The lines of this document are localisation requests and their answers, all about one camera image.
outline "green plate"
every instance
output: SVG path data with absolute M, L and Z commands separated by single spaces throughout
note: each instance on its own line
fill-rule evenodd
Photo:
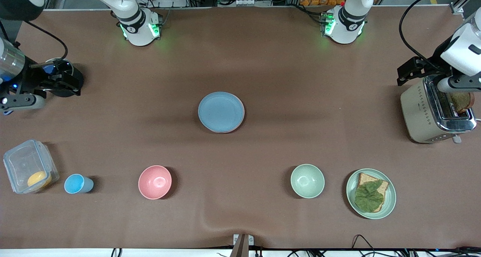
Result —
M 388 189 L 386 190 L 386 197 L 384 200 L 383 207 L 381 207 L 381 210 L 377 213 L 364 212 L 361 209 L 359 209 L 356 204 L 354 204 L 357 183 L 359 182 L 359 174 L 362 172 L 368 175 L 371 175 L 372 177 L 379 178 L 389 182 Z M 349 201 L 349 204 L 351 204 L 353 209 L 358 214 L 368 219 L 385 218 L 394 210 L 394 207 L 396 205 L 396 190 L 394 189 L 394 185 L 389 180 L 389 178 L 386 175 L 384 175 L 384 173 L 381 173 L 380 171 L 374 170 L 374 169 L 356 170 L 351 175 L 351 177 L 349 177 L 349 180 L 347 180 L 346 194 L 347 194 L 347 200 Z

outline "pink bowl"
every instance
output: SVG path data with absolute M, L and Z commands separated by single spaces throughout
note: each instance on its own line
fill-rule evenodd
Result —
M 149 200 L 156 200 L 169 192 L 172 176 L 163 166 L 150 166 L 139 177 L 139 191 Z

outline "plastic container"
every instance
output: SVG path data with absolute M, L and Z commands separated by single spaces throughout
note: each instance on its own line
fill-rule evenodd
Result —
M 34 139 L 7 151 L 3 164 L 17 194 L 36 192 L 59 178 L 47 146 Z

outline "toaster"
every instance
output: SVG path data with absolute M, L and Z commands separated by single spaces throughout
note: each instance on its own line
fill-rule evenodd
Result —
M 407 130 L 415 142 L 432 144 L 445 139 L 461 143 L 459 135 L 476 127 L 473 110 L 458 113 L 450 93 L 437 88 L 439 77 L 428 76 L 401 95 L 401 107 Z

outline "toast slice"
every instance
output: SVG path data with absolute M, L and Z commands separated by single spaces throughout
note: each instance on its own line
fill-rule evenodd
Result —
M 372 182 L 372 181 L 377 181 L 379 178 L 372 177 L 371 175 L 368 175 L 366 173 L 360 173 L 359 174 L 359 183 L 357 184 L 357 187 L 360 185 L 363 185 L 366 182 Z M 384 197 L 384 201 L 386 200 L 386 190 L 388 189 L 389 182 L 383 181 L 383 183 L 379 186 L 378 192 L 381 193 Z M 381 207 L 383 207 L 384 201 L 382 204 L 379 205 L 379 207 L 373 211 L 373 213 L 377 213 L 381 211 Z
M 472 92 L 451 93 L 451 99 L 458 113 L 464 113 L 474 105 L 474 93 Z

